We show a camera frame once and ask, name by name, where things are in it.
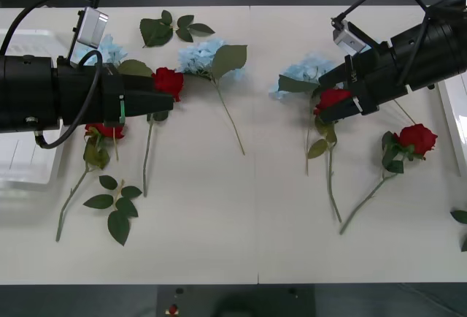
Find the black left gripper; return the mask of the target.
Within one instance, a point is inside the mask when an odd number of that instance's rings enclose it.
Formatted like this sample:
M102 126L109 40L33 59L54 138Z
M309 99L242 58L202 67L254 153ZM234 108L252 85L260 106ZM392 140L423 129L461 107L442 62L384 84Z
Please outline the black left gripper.
M58 67L58 115L70 125L88 95L96 68ZM156 93L154 79L149 76L120 75L113 64L104 64L88 108L80 121L82 125L103 123L118 126L124 117L136 117L173 109L174 98Z

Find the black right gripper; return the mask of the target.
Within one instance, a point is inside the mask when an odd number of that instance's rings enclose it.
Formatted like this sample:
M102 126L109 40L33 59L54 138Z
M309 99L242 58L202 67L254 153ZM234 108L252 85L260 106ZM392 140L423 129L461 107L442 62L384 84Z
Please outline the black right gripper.
M352 96L320 113L324 123L332 123L354 115L369 115L379 106L407 94L407 89L398 84L401 65L395 51L387 42L379 47L355 55L347 55L344 63L319 78L322 87L335 87L343 83Z

